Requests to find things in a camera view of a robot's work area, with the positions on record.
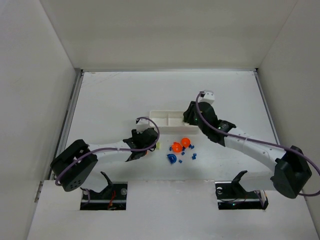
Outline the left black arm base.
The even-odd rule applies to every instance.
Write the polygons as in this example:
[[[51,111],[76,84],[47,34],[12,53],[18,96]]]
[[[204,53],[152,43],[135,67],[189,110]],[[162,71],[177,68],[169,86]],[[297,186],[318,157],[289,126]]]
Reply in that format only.
[[[125,211],[127,208],[127,182],[112,182],[108,175],[100,172],[107,185],[101,192],[84,189],[80,204],[81,211]]]

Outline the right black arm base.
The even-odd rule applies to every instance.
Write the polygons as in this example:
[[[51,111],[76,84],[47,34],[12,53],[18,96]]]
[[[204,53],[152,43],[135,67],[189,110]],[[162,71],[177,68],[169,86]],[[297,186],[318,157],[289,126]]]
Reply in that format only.
[[[216,181],[215,195],[219,210],[266,210],[269,205],[265,191],[246,191],[241,185],[241,178],[247,173],[243,170],[232,181]]]

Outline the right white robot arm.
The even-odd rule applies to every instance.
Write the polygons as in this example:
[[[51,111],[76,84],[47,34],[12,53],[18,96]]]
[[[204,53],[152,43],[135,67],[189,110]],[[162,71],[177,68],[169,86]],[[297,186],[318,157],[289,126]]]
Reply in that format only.
[[[211,142],[239,151],[268,168],[267,172],[241,171],[231,181],[236,193],[278,191],[289,199],[295,199],[312,176],[298,147],[283,149],[252,142],[235,124],[218,119],[213,107],[207,102],[191,101],[183,113],[183,122],[197,126]]]

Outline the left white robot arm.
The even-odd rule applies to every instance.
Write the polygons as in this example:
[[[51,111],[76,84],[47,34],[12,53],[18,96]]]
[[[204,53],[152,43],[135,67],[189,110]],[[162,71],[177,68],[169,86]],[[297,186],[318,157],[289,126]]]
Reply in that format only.
[[[131,137],[105,145],[75,140],[50,164],[56,176],[55,185],[65,192],[78,188],[100,193],[107,187],[107,164],[130,162],[144,157],[156,148],[159,129],[149,127],[142,132],[131,131]]]

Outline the green lego brick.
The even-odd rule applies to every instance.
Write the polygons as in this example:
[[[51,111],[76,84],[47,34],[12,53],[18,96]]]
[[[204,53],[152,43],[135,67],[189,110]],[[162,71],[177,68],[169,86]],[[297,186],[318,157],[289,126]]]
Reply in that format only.
[[[156,149],[159,150],[160,148],[161,148],[161,143],[160,143],[160,142],[157,142],[157,143],[156,143]]]

